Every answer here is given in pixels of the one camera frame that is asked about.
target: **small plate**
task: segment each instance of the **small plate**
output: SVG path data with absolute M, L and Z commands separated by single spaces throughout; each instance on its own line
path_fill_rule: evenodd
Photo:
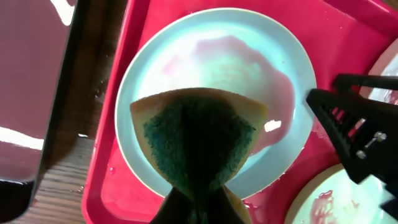
M 312 179 L 297 195 L 285 224 L 393 224 L 397 223 L 379 208 L 392 198 L 385 184 L 370 175 L 359 185 L 349 179 L 341 164 Z
M 305 98 L 316 88 L 300 42 L 284 26 L 254 11 L 218 8 L 183 17 L 158 32 L 130 63 L 116 101 L 116 136 L 137 178 L 160 196 L 171 185 L 137 143 L 129 105 L 179 88 L 232 91 L 270 112 L 253 155 L 226 185 L 240 198 L 264 189 L 293 163 L 313 124 Z

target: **red tray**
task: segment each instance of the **red tray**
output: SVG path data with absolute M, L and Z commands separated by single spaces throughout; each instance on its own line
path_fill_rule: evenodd
M 398 14 L 379 1 L 130 0 L 81 203 L 88 223 L 148 223 L 159 209 L 163 198 L 140 183 L 120 153 L 114 130 L 116 95 L 130 61 L 156 32 L 180 17 L 214 7 L 254 10 L 285 25 L 301 41 L 318 88 L 324 89 L 339 72 L 366 73 L 398 37 Z M 325 131 L 315 122 L 303 151 L 286 173 L 244 201 L 253 222 L 283 223 L 300 189 L 337 163 Z

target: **plate rim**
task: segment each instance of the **plate rim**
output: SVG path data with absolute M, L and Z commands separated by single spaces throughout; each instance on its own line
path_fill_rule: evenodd
M 212 8 L 212 9 L 201 10 L 201 11 L 194 12 L 194 13 L 191 13 L 191 14 L 189 14 L 189 15 L 183 16 L 183 17 L 181 17 L 181 18 L 179 18 L 179 19 L 177 19 L 177 20 L 171 22 L 170 24 L 168 24 L 168 25 L 165 26 L 164 28 L 162 28 L 160 31 L 158 31 L 156 34 L 154 34 L 154 35 L 153 35 L 153 36 L 152 36 L 152 37 L 151 37 L 139 50 L 138 50 L 138 52 L 135 54 L 134 58 L 131 60 L 129 66 L 127 67 L 126 71 L 124 72 L 123 78 L 122 78 L 122 80 L 121 80 L 121 82 L 120 82 L 119 90 L 118 90 L 118 95 L 117 95 L 117 97 L 116 97 L 116 105 L 115 105 L 115 109 L 114 109 L 114 127 L 115 127 L 115 133 L 116 133 L 116 140 L 117 140 L 117 142 L 118 142 L 119 150 L 120 150 L 120 152 L 121 152 L 121 154 L 122 154 L 122 157 L 123 157 L 125 163 L 126 163 L 127 166 L 130 168 L 131 172 L 137 177 L 137 179 L 138 179 L 142 184 L 144 184 L 149 190 L 151 190 L 153 193 L 155 193 L 156 195 L 158 195 L 158 196 L 160 196 L 160 197 L 162 197 L 162 198 L 165 198 L 166 195 L 162 195 L 162 194 L 158 193 L 157 191 L 155 191 L 153 188 L 149 187 L 149 186 L 136 174 L 136 172 L 134 171 L 134 169 L 131 167 L 130 163 L 128 162 L 128 160 L 127 160 L 127 158 L 126 158 L 126 156 L 125 156 L 125 154 L 124 154 L 124 151 L 123 151 L 123 149 L 122 149 L 121 142 L 120 142 L 120 139 L 119 139 L 119 131 L 118 131 L 118 108 L 119 108 L 119 101 L 120 101 L 121 90 L 122 90 L 122 88 L 123 88 L 124 82 L 126 81 L 126 78 L 127 78 L 127 75 L 128 75 L 128 71 L 130 71 L 130 69 L 131 69 L 132 65 L 134 64 L 134 62 L 139 58 L 140 54 L 146 49 L 146 47 L 147 47 L 150 43 L 152 43 L 153 40 L 155 40 L 160 34 L 162 34 L 163 32 L 165 32 L 167 29 L 171 28 L 172 26 L 174 26 L 175 24 L 177 24 L 177 23 L 179 23 L 179 22 L 184 21 L 185 19 L 191 18 L 191 17 L 193 17 L 193 16 L 197 16 L 197 15 L 199 15 L 199 14 L 204 14 L 204 13 L 213 12 L 213 11 L 241 11 L 241 12 L 247 12 L 247 13 L 255 14 L 255 15 L 257 15 L 257 16 L 261 16 L 261 17 L 263 17 L 263 18 L 265 18 L 265 19 L 268 19 L 268 20 L 272 21 L 274 24 L 276 24 L 276 25 L 278 25 L 279 27 L 283 28 L 288 34 L 290 34 L 291 37 L 293 37 L 294 41 L 296 41 L 296 43 L 298 44 L 298 46 L 299 46 L 299 47 L 303 50 L 303 52 L 305 53 L 305 56 L 306 56 L 305 59 L 308 60 L 308 64 L 309 64 L 309 66 L 310 66 L 310 68 L 311 68 L 311 70 L 312 70 L 313 80 L 315 81 L 315 86 L 314 86 L 314 88 L 317 87 L 317 82 L 316 82 L 317 79 L 316 79 L 316 77 L 315 77 L 315 71 L 314 71 L 314 69 L 313 69 L 312 62 L 311 62 L 311 60 L 310 60 L 310 57 L 308 56 L 307 51 L 305 50 L 305 48 L 304 48 L 304 46 L 301 44 L 301 42 L 298 40 L 298 38 L 297 38 L 290 30 L 288 30 L 288 28 L 286 28 L 284 25 L 282 25 L 280 22 L 276 21 L 275 19 L 273 19 L 273 18 L 271 18 L 271 17 L 269 17 L 269 16 L 267 16 L 267 15 L 261 14 L 260 12 L 256 12 L 256 11 L 253 11 L 253 10 L 250 10 L 250 9 L 242 9 L 242 8 L 238 8 L 238 7 L 217 7 L 217 8 Z M 287 168 L 286 168 L 286 170 L 285 170 L 284 172 L 287 171 L 287 169 L 293 164 L 294 161 L 295 161 L 295 159 L 290 163 L 289 166 L 287 166 Z M 261 190 L 258 190 L 257 192 L 255 192 L 255 193 L 253 193 L 253 194 L 251 194 L 251 195 L 248 195 L 247 197 L 242 198 L 242 200 L 244 200 L 244 199 L 246 199 L 246 198 L 248 198 L 248 197 L 251 197 L 251 196 L 255 195 L 256 193 L 258 193 L 258 192 L 264 190 L 266 187 L 270 186 L 270 185 L 271 185 L 272 183 L 274 183 L 276 180 L 277 180 L 277 178 L 276 178 L 275 180 L 273 180 L 269 185 L 264 186 Z

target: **wooden table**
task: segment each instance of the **wooden table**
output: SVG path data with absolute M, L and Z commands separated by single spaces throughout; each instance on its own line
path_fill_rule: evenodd
M 80 203 L 126 3 L 90 1 L 50 168 L 32 207 L 13 223 L 85 223 Z

